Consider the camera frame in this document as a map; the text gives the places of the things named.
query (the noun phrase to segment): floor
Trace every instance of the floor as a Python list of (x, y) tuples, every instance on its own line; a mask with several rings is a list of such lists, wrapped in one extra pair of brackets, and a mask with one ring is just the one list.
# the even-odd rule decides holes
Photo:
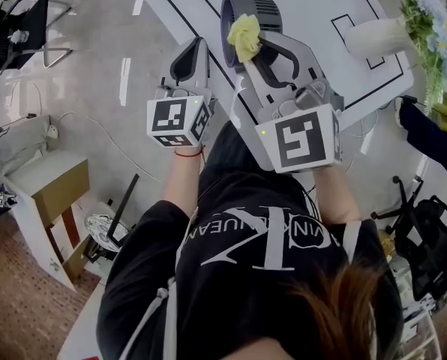
[(0, 359), (56, 359), (98, 281), (84, 272), (77, 292), (54, 281), (33, 259), (15, 221), (0, 217)]

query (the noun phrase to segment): brown hair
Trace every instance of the brown hair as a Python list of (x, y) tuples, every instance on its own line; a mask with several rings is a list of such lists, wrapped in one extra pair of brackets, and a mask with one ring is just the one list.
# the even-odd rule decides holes
[(380, 273), (346, 265), (335, 277), (323, 275), (319, 292), (297, 286), (291, 292), (308, 303), (319, 331), (324, 359), (370, 360), (374, 335), (371, 304)]

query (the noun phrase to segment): black t-shirt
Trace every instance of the black t-shirt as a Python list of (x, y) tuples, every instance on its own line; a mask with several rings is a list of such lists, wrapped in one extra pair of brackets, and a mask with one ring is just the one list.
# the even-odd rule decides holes
[[(401, 302), (373, 221), (325, 228), (308, 214), (300, 184), (284, 175), (206, 174), (212, 185), (199, 197), (176, 270), (189, 219), (170, 202), (157, 202), (143, 215), (116, 257), (97, 326), (105, 359), (120, 356), (157, 289), (172, 276), (179, 359), (220, 359), (262, 337), (277, 339), (296, 359), (314, 359), (319, 337), (311, 313), (290, 292), (336, 274), (349, 260), (343, 245), (353, 260), (386, 269), (374, 315), (379, 357), (392, 351), (402, 328)], [(129, 358), (161, 359), (164, 326), (163, 306)]]

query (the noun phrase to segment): shirt logo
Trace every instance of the shirt logo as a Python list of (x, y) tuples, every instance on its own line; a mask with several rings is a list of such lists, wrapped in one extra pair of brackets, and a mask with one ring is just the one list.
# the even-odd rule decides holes
[(227, 209), (224, 214), (232, 215), (229, 220), (213, 220), (207, 225), (198, 226), (187, 237), (194, 239), (198, 235), (204, 235), (207, 231), (212, 233), (225, 233), (227, 229), (234, 233), (239, 225), (240, 229), (244, 225), (255, 231), (252, 236), (222, 250), (210, 259), (202, 262), (204, 266), (215, 262), (228, 262), (237, 264), (237, 260), (229, 255), (244, 245), (251, 243), (258, 238), (266, 237), (265, 259), (263, 265), (252, 265), (253, 269), (262, 269), (268, 271), (293, 271), (293, 267), (284, 267), (284, 254), (289, 249), (324, 249), (331, 245), (333, 236), (318, 220), (302, 214), (288, 214), (287, 223), (285, 222), (285, 213), (278, 207), (260, 207), (268, 209), (268, 217), (253, 216), (243, 208)]

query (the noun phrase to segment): white table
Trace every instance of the white table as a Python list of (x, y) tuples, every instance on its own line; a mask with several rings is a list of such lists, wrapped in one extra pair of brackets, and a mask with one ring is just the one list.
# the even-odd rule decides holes
[[(179, 44), (204, 37), (211, 52), (211, 88), (244, 141), (260, 144), (252, 123), (252, 105), (257, 97), (248, 90), (241, 97), (233, 69), (227, 67), (221, 46), (222, 0), (146, 0)], [(377, 0), (275, 0), (283, 20), (283, 33), (306, 43), (314, 52), (332, 88), (345, 97), (340, 117), (344, 129), (388, 103), (413, 85), (413, 75), (403, 52), (385, 58), (353, 58), (343, 42), (348, 25), (385, 18)], [(263, 168), (267, 163), (254, 156)]]

